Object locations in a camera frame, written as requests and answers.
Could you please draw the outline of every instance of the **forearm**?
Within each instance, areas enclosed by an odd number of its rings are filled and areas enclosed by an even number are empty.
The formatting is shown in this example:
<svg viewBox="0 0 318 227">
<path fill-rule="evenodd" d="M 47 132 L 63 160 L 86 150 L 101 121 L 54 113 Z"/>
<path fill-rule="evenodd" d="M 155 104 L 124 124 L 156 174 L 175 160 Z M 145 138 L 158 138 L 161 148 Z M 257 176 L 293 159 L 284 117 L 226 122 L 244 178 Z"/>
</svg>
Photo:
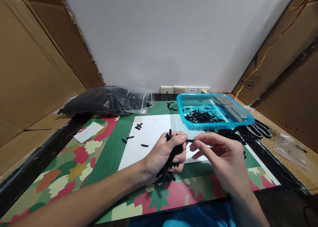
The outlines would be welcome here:
<svg viewBox="0 0 318 227">
<path fill-rule="evenodd" d="M 13 226 L 87 226 L 112 204 L 142 186 L 140 163 L 80 188 L 27 215 Z"/>
<path fill-rule="evenodd" d="M 244 196 L 232 196 L 232 206 L 238 226 L 270 226 L 252 191 Z"/>
</svg>

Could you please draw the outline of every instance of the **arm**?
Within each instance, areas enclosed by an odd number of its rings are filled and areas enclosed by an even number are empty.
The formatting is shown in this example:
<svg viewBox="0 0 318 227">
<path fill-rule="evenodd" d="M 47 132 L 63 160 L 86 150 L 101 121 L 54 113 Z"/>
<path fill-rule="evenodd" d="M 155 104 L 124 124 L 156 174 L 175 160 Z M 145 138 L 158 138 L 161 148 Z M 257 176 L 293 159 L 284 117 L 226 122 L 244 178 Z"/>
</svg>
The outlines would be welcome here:
<svg viewBox="0 0 318 227">
<path fill-rule="evenodd" d="M 172 149 L 183 144 L 184 151 L 173 161 L 180 162 L 179 167 L 170 170 L 180 173 L 186 159 L 187 135 L 181 131 L 173 132 L 174 136 L 168 142 L 165 135 L 161 135 L 151 152 L 139 162 L 43 206 L 12 226 L 87 226 L 129 192 L 156 181 L 156 175 Z"/>
<path fill-rule="evenodd" d="M 197 159 L 202 155 L 208 158 L 216 176 L 232 197 L 237 224 L 269 227 L 251 189 L 242 144 L 216 133 L 202 133 L 194 139 L 196 141 L 190 145 L 190 149 L 199 151 L 192 158 Z"/>
</svg>

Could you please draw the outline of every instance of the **white card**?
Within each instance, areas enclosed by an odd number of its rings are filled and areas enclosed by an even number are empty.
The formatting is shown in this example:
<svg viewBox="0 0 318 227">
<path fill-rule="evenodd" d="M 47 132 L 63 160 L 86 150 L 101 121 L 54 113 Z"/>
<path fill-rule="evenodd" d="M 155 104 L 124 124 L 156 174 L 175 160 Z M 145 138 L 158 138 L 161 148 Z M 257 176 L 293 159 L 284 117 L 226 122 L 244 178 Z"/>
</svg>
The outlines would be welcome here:
<svg viewBox="0 0 318 227">
<path fill-rule="evenodd" d="M 98 123 L 93 122 L 90 126 L 86 127 L 82 132 L 74 135 L 74 138 L 76 138 L 77 141 L 80 143 L 85 142 L 87 139 L 92 137 L 93 135 L 97 134 L 103 126 L 101 126 Z"/>
<path fill-rule="evenodd" d="M 143 123 L 142 128 L 140 130 L 135 129 L 136 125 L 140 123 Z M 136 116 L 129 134 L 129 136 L 135 137 L 127 140 L 118 170 L 124 169 L 147 156 L 160 135 L 168 132 L 169 129 L 172 131 L 183 131 L 188 135 L 188 139 L 193 139 L 199 133 L 204 133 L 204 130 L 188 130 L 184 126 L 179 114 Z M 149 145 L 149 147 L 142 147 L 141 144 Z M 192 156 L 196 152 L 188 151 L 185 163 L 207 160 L 205 156 L 193 160 Z"/>
</svg>

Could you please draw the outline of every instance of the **black scissors handle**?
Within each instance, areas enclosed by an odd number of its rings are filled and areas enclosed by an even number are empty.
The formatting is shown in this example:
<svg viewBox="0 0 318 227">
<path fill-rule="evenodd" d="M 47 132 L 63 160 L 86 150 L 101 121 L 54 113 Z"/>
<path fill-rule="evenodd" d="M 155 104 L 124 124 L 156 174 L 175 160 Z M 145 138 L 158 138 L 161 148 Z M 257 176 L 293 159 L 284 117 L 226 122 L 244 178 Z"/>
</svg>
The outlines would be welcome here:
<svg viewBox="0 0 318 227">
<path fill-rule="evenodd" d="M 248 131 L 255 136 L 256 138 L 271 138 L 272 133 L 269 131 L 269 127 L 258 121 L 257 119 L 255 120 L 255 123 L 252 125 L 247 125 L 246 126 Z"/>
<path fill-rule="evenodd" d="M 261 129 L 262 134 L 264 135 L 265 138 L 271 138 L 273 135 L 269 131 L 269 127 L 265 126 L 263 123 L 258 121 L 257 119 L 255 120 L 255 125 Z"/>
<path fill-rule="evenodd" d="M 246 125 L 247 130 L 256 138 L 263 138 L 263 132 L 255 125 L 255 124 L 251 124 L 251 125 Z"/>
</svg>

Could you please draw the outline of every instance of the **fingernail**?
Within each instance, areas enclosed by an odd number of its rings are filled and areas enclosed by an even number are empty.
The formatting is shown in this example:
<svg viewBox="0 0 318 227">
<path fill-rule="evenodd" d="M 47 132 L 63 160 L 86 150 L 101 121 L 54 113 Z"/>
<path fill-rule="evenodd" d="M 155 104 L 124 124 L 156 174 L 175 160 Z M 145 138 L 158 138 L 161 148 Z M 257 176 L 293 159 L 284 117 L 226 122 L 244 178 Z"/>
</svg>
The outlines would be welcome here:
<svg viewBox="0 0 318 227">
<path fill-rule="evenodd" d="M 198 141 L 194 141 L 193 143 L 197 148 L 201 148 L 201 144 Z"/>
</svg>

